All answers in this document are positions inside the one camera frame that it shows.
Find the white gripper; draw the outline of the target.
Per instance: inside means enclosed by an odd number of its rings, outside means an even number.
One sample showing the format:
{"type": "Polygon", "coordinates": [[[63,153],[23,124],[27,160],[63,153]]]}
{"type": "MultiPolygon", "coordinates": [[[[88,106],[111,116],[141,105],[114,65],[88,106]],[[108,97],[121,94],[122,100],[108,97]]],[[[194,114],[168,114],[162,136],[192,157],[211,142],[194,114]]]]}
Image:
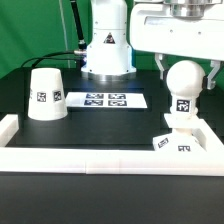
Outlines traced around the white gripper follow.
{"type": "Polygon", "coordinates": [[[224,0],[202,0],[198,6],[185,0],[136,4],[130,43],[135,50],[156,53],[161,80],[169,70],[166,55],[213,60],[204,81],[212,90],[224,61],[224,0]]]}

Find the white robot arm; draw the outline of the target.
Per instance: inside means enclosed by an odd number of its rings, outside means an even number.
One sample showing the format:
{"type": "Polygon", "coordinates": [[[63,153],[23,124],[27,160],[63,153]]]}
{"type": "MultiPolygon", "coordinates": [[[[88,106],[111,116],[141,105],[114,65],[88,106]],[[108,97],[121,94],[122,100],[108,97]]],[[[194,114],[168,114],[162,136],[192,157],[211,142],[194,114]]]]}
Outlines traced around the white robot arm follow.
{"type": "Polygon", "coordinates": [[[224,68],[224,0],[91,0],[93,36],[82,71],[104,79],[134,70],[133,50],[151,52],[161,75],[168,55],[207,59],[204,87],[215,87],[224,68]]]}

